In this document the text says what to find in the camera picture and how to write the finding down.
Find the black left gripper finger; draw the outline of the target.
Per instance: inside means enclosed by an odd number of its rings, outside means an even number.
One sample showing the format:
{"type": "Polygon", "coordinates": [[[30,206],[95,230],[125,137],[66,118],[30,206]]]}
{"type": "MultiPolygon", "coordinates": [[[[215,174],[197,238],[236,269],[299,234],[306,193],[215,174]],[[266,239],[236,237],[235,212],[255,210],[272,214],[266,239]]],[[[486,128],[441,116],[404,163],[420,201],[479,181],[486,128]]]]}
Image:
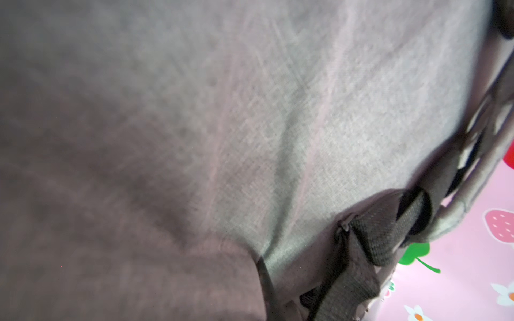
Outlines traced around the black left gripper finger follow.
{"type": "Polygon", "coordinates": [[[277,295],[270,278],[269,271],[264,262],[264,258],[260,258],[256,263],[258,276],[262,288],[262,295],[266,309],[267,321],[285,321],[282,306],[277,299],[277,295]]]}

